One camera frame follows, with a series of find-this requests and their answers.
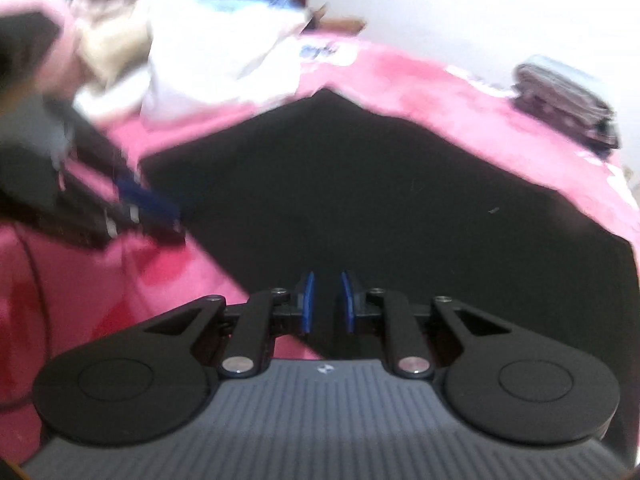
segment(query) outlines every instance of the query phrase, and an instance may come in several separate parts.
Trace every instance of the gray ribbed surface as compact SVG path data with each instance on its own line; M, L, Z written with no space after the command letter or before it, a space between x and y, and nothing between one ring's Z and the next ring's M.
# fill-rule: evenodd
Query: gray ribbed surface
M322 374L318 367L334 370ZM160 440L91 449L55 439L26 466L33 480L618 480L598 442L507 446L467 429L430 385L378 361L271 362L223 383L194 421Z

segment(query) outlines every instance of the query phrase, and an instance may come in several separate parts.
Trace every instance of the small logo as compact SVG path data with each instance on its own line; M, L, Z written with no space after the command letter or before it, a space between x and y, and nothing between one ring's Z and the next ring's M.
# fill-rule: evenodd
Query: small logo
M329 57L338 52L338 47L329 42L324 46L305 44L300 49L300 57L309 60L315 60L318 57Z
M335 370L335 368L334 368L334 367L332 367L331 365L322 365L322 366L319 366L319 367L318 367L318 371L319 371L321 374L324 374L324 375L328 375L328 374L330 374L331 372L333 372L334 370Z

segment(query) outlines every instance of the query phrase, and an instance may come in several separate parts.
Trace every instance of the white bag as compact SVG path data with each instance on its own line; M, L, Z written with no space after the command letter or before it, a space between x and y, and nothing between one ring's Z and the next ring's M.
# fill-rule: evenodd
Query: white bag
M153 0L152 83L142 117L163 122L232 102L267 104L295 94L297 34L305 10L214 10L198 0Z

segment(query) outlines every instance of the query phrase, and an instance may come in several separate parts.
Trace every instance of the pink blanket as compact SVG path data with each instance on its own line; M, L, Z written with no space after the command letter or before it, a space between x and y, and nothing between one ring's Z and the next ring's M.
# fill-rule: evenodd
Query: pink blanket
M297 97L329 86L372 111L420 123L456 145L529 181L558 190L588 216L635 249L640 216L622 171L579 144L512 109L490 89L455 76L435 62L358 40L333 41L337 52L303 65ZM357 53L352 64L344 60ZM133 119L110 136L136 164L142 157L209 135L255 114L238 105L217 117L155 129ZM193 240L184 248L158 248L146 238L125 237L104 253L86 253L28 234L41 275L58 354L205 294L229 303L246 294ZM44 326L33 277L12 228L0 230L0 404L28 394L42 365ZM281 338L276 355L313 358ZM0 412L0 456L22 461L38 447L40 424L30 404Z

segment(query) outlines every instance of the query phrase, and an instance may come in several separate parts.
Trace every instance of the white wall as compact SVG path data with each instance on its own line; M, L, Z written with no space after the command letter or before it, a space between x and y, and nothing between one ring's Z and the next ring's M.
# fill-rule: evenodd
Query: white wall
M618 98L623 161L640 174L640 0L309 0L325 2L365 17L363 38L497 83L536 53L598 76Z

